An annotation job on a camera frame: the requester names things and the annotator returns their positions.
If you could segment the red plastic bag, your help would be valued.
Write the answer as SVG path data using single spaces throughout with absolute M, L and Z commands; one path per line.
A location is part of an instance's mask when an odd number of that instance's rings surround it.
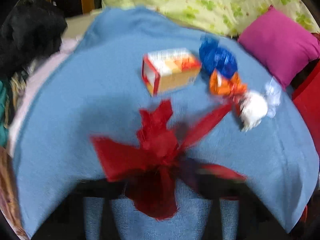
M 108 182 L 126 182 L 125 196 L 135 208 L 164 220 L 178 211 L 177 178 L 206 199 L 239 200 L 248 194 L 243 175 L 221 165 L 185 157 L 186 150 L 206 137 L 232 108 L 230 103 L 216 107 L 189 128 L 183 139 L 178 139 L 176 130 L 167 127 L 173 115 L 171 102 L 163 100 L 152 112 L 140 109 L 138 147 L 98 135 L 91 136 L 91 142 Z

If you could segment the white crumpled paper ball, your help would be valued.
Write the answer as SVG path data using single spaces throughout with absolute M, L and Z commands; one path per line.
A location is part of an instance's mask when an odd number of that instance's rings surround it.
M 240 100 L 240 119 L 243 124 L 242 131 L 247 132 L 257 127 L 262 118 L 267 115 L 268 104 L 258 92 L 250 90 Z

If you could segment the teal garment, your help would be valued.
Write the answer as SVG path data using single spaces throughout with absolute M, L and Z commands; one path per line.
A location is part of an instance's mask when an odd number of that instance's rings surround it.
M 7 93 L 9 89 L 9 83 L 6 76 L 1 76 L 0 81 L 0 143 L 2 147 L 7 145 L 8 130 L 5 125 L 5 106 L 7 101 Z

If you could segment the red paper shopping bag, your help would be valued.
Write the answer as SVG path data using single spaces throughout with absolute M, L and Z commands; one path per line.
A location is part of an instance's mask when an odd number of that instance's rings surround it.
M 320 148 L 319 62 L 302 84 L 292 94 L 292 101 L 299 110 L 312 136 L 316 151 Z

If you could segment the clear plastic wrapper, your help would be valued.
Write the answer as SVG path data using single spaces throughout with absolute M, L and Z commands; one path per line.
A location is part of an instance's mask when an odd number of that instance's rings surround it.
M 274 118 L 276 115 L 277 107 L 281 103 L 281 93 L 281 85 L 272 77 L 272 79 L 265 84 L 264 92 L 264 97 L 268 104 L 267 116 L 269 118 Z

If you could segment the orange snack wrapper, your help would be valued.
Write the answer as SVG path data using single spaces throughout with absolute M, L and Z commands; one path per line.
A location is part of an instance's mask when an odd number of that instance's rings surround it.
M 235 96 L 247 92 L 247 85 L 242 82 L 238 72 L 228 79 L 214 70 L 209 80 L 209 91 L 218 96 Z

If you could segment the brown striped scarf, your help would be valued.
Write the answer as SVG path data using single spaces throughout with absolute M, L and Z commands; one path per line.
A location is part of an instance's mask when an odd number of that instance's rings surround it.
M 9 89 L 5 106 L 4 127 L 9 132 L 9 125 L 13 120 L 11 114 L 13 113 L 14 109 L 12 107 L 12 90 L 9 79 L 8 83 Z M 9 155 L 9 134 L 7 145 L 5 147 L 1 146 L 1 215 L 3 215 L 4 221 L 8 224 L 9 229 L 13 231 L 15 238 L 29 239 L 25 230 L 23 229 L 18 207 L 16 179 L 13 173 L 12 157 Z

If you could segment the blue crumpled plastic bag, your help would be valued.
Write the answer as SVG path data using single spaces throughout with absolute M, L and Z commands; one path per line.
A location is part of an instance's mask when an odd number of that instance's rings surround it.
M 235 56 L 225 47 L 220 45 L 217 38 L 205 35 L 201 37 L 199 58 L 203 71 L 211 76 L 217 70 L 223 77 L 231 79 L 238 71 Z

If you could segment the blue blanket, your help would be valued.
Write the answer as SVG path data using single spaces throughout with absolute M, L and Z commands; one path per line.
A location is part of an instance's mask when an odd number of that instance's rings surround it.
M 91 135 L 138 144 L 139 110 L 160 102 L 143 83 L 144 54 L 173 48 L 197 53 L 204 35 L 144 7 L 108 9 L 94 20 L 40 88 L 16 141 L 13 167 L 29 237 L 77 183 L 104 177 Z M 242 132 L 228 114 L 187 155 L 244 174 L 287 231 L 300 219 L 318 180 L 312 137 L 286 93 L 273 118 Z

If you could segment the magenta pillow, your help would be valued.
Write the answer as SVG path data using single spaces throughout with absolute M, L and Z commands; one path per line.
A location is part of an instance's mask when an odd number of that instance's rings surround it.
M 309 62 L 319 59 L 319 40 L 273 6 L 241 33 L 238 42 L 284 89 Z

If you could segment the orange white cardboard box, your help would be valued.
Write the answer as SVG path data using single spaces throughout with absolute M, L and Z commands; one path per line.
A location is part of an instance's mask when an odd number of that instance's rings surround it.
M 186 48 L 153 51 L 143 56 L 142 79 L 151 96 L 191 85 L 200 70 L 199 59 Z

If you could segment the black clothing pile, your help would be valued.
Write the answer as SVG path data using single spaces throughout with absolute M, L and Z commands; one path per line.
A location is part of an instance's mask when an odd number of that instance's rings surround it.
M 1 76 L 12 77 L 34 59 L 59 51 L 67 28 L 46 0 L 19 0 L 1 26 Z

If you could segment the pink white bed sheet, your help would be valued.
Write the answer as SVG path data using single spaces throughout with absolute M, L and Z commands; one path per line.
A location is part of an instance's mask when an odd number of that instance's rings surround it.
M 9 127 L 8 152 L 11 156 L 14 155 L 17 137 L 35 95 L 52 72 L 75 50 L 85 31 L 96 17 L 96 14 L 87 14 L 69 18 L 67 20 L 68 28 L 62 36 L 60 50 L 48 59 L 37 63 L 35 71 L 28 77 L 22 101 L 18 105 L 17 112 Z

